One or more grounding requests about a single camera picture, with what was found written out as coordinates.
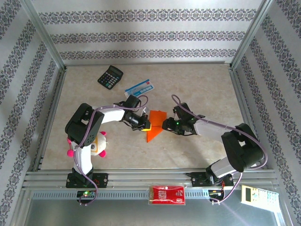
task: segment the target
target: white calculator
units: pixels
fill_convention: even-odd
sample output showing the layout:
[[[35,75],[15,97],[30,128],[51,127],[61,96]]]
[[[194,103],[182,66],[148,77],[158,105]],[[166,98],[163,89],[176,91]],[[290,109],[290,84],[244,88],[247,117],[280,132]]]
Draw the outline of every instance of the white calculator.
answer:
[[[241,202],[260,209],[280,212],[279,194],[276,192],[242,185]]]

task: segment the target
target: orange paper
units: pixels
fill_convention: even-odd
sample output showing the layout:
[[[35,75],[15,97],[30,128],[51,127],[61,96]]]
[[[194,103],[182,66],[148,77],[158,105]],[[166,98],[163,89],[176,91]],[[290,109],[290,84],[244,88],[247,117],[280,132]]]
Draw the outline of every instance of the orange paper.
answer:
[[[162,111],[150,111],[151,130],[146,132],[146,142],[150,142],[162,132],[163,121],[167,118],[167,113]]]

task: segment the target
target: beige floor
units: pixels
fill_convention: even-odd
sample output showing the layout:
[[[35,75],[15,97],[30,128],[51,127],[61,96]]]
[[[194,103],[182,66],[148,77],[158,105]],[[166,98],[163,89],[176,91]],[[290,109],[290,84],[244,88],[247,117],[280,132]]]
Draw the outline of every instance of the beige floor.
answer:
[[[122,80],[107,90],[97,83],[108,66],[68,67],[55,120],[45,152],[43,170],[71,169],[67,157],[65,125],[81,103],[111,105],[125,100],[124,90],[150,79],[155,89],[147,93],[151,110],[172,116],[172,94],[188,103],[196,114],[228,125],[242,122],[227,65],[116,65],[124,72]],[[95,169],[121,168],[205,168],[226,156],[223,145],[203,136],[181,137],[163,131],[146,143],[146,133],[131,131],[120,122],[103,124],[107,132],[107,156],[92,157]]]

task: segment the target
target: patterned wallpaper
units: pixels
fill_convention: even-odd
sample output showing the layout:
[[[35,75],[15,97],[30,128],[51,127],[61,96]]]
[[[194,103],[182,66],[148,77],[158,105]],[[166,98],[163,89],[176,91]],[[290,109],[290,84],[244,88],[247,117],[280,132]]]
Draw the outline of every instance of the patterned wallpaper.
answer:
[[[35,0],[66,65],[229,63],[261,0]]]
[[[9,225],[34,160],[56,88],[58,67],[17,0],[1,0],[0,226]]]
[[[256,134],[301,225],[301,1],[271,6],[237,67]]]

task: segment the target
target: white toy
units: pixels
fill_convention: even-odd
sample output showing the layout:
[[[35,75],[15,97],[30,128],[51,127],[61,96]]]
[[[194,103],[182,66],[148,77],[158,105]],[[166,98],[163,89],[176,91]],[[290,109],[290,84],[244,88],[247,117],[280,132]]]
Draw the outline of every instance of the white toy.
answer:
[[[91,144],[91,155],[96,156],[99,155],[100,157],[104,158],[106,156],[105,148],[107,146],[106,138],[107,135],[106,132],[102,131],[97,133],[97,137],[94,140],[94,142]],[[69,144],[69,150],[67,151],[68,157],[74,156],[74,151],[71,146],[71,140],[67,138],[67,142]]]

